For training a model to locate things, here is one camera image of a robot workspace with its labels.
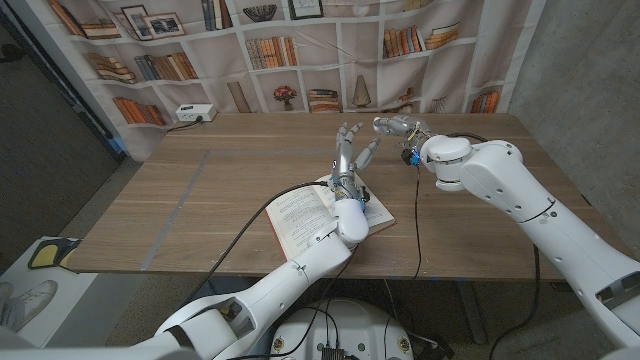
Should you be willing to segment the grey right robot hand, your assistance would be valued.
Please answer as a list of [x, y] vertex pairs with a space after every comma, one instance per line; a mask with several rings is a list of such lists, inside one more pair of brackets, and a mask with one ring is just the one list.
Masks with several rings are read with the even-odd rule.
[[423, 119], [397, 114], [393, 117], [375, 117], [373, 129], [379, 135], [402, 138], [400, 146], [419, 152], [424, 143], [435, 136]]

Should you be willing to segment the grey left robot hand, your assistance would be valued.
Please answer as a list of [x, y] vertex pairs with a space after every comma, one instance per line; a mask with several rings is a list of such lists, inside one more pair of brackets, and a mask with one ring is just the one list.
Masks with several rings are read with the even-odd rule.
[[348, 124], [344, 123], [336, 134], [335, 159], [332, 165], [331, 182], [337, 201], [362, 199], [362, 192], [355, 182], [356, 173], [368, 167], [380, 143], [379, 138], [374, 138], [355, 159], [352, 159], [354, 155], [353, 140], [362, 127], [363, 123], [360, 122], [348, 129]]

